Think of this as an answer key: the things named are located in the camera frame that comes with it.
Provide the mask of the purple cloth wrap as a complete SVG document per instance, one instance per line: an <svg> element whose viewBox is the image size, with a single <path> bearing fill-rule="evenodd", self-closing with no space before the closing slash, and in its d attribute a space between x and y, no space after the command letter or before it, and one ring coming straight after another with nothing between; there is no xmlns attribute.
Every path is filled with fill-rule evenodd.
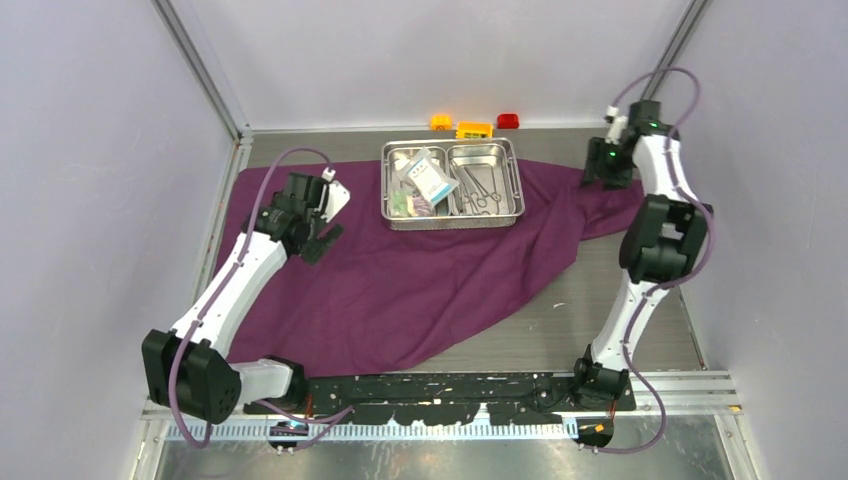
<svg viewBox="0 0 848 480"><path fill-rule="evenodd" d="M417 366L526 305L577 259L581 241L623 231L639 183L606 190L580 170L523 160L526 208L493 229L394 231L378 161L336 167L352 198L343 234L316 264L289 260L241 323L228 360L276 356L313 377Z"/></svg>

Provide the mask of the orange yellow toy block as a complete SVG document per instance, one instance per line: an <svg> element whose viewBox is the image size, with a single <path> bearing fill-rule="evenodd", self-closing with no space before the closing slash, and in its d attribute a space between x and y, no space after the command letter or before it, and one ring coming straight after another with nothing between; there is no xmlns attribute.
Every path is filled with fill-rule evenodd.
<svg viewBox="0 0 848 480"><path fill-rule="evenodd" d="M494 126L489 123L459 121L456 128L457 139L483 139L492 138Z"/></svg>

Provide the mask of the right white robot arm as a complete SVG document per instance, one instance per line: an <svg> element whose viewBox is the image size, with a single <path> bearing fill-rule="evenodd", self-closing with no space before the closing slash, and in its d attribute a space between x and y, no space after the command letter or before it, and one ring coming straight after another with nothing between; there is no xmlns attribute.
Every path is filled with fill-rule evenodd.
<svg viewBox="0 0 848 480"><path fill-rule="evenodd" d="M644 197L618 254L622 283L601 332L575 363L571 397L584 410L611 407L630 386L633 355L657 305L689 276L708 238L709 206L696 203L679 159L679 135L662 122L661 105L608 108L610 129L593 137L581 184L624 188L640 176Z"/></svg>

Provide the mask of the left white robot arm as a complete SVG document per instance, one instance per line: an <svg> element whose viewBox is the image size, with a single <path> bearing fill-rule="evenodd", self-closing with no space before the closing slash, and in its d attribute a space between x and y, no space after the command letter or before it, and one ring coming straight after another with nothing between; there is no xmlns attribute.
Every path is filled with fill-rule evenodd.
<svg viewBox="0 0 848 480"><path fill-rule="evenodd" d="M230 363L242 321L287 260L317 263L341 236L330 222L350 200L327 167L318 176L289 174L269 205L243 225L233 250L194 305L168 331L153 329L141 351L149 398L155 404L223 423L239 406L268 400L280 412L298 412L307 398L302 365L269 355Z"/></svg>

